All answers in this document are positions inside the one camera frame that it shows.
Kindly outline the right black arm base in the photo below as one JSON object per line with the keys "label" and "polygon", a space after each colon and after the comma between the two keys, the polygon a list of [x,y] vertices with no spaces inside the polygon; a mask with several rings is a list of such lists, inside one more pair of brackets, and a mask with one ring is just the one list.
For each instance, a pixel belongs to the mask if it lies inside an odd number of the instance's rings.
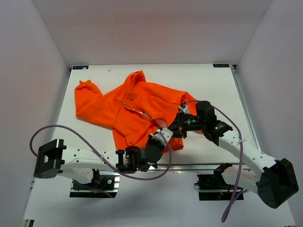
{"label": "right black arm base", "polygon": [[197,175],[197,182],[194,186],[198,190],[200,201],[229,201],[232,198],[232,193],[236,191],[238,195],[243,188],[234,188],[235,180],[232,184],[227,184],[223,179],[222,173],[227,173],[227,170],[233,170],[234,166],[229,163],[223,163],[210,174]]}

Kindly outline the orange zip-up jacket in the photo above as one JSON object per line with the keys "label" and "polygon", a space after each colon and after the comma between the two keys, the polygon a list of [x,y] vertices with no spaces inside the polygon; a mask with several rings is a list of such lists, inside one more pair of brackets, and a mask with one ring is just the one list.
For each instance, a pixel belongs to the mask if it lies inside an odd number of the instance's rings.
{"label": "orange zip-up jacket", "polygon": [[110,128],[117,149],[145,148],[149,134],[171,125],[183,102],[191,114],[196,114],[193,96],[147,82],[143,71],[133,72],[124,84],[106,94],[90,80],[81,81],[74,95],[76,116]]}

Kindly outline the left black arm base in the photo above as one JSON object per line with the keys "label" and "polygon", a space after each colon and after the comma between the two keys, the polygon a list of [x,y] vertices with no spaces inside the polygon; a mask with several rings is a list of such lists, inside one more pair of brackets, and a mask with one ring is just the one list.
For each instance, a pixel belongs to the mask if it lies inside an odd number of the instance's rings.
{"label": "left black arm base", "polygon": [[109,198],[113,199],[119,189],[120,175],[117,173],[93,170],[94,178],[91,183],[72,183],[70,198]]}

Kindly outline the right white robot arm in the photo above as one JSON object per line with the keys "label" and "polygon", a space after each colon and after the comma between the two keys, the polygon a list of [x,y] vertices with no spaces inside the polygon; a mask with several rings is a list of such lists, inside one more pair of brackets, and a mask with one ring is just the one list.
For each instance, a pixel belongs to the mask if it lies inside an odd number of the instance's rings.
{"label": "right white robot arm", "polygon": [[217,119],[215,108],[208,101],[196,101],[196,115],[181,103],[175,120],[169,126],[176,138],[186,138],[189,131],[201,131],[207,140],[239,159],[239,166],[223,163],[213,173],[210,183],[200,188],[223,189],[228,185],[257,194],[269,207],[276,209],[299,191],[292,163],[269,156],[241,138],[236,126]]}

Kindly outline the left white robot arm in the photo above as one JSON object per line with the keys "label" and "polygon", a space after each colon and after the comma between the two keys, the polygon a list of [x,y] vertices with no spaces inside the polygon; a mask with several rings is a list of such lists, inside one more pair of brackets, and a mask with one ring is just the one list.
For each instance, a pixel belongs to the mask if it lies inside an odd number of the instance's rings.
{"label": "left white robot arm", "polygon": [[99,154],[65,146],[62,139],[56,139],[39,148],[34,177],[51,179],[59,175],[94,189],[100,183],[99,171],[134,174],[156,167],[171,137],[166,129],[157,130],[149,134],[144,148],[132,146]]}

